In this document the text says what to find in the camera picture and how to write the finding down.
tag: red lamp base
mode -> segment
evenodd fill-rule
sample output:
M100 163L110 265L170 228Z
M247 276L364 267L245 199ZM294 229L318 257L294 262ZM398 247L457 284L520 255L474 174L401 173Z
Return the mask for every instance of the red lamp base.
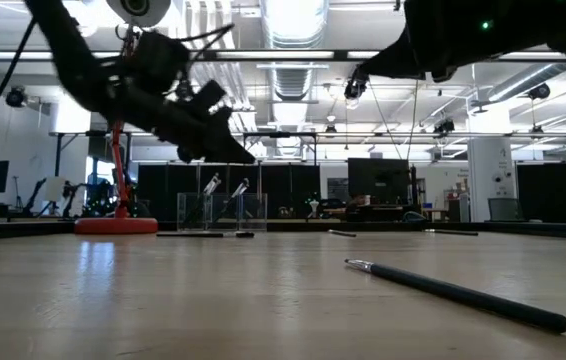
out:
M156 219L147 218L86 218L74 223L74 233L82 235L155 234L158 230Z

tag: camera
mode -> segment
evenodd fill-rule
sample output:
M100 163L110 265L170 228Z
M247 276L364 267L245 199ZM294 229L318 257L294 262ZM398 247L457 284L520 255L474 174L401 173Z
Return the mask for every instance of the camera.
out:
M22 86L13 86L10 92L5 96L5 103L9 107L22 108L27 105L27 95L25 88Z

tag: table surface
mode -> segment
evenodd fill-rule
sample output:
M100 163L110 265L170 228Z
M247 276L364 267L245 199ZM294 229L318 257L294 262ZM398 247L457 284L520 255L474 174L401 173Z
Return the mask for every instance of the table surface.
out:
M345 258L566 315L564 239L4 239L0 359L566 359L566 334L371 277Z

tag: red stand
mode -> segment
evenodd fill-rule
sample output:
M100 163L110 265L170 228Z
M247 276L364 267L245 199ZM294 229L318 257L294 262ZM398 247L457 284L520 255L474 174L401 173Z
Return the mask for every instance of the red stand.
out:
M117 121L112 131L112 152L116 166L116 179L118 184L119 202L114 211L113 218L86 218L74 223L75 234L93 235L124 235L124 234L154 234L159 230L156 219L129 218L127 214L127 189L123 176L123 164L119 151L119 139L123 123Z

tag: pillar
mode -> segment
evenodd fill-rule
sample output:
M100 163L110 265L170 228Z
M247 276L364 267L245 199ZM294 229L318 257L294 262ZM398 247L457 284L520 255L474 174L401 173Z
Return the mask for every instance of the pillar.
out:
M511 132L509 109L493 105L486 110L488 111L484 113L469 114L468 132ZM484 222L490 220L488 199L516 197L510 138L500 136L470 139L468 164L472 222Z

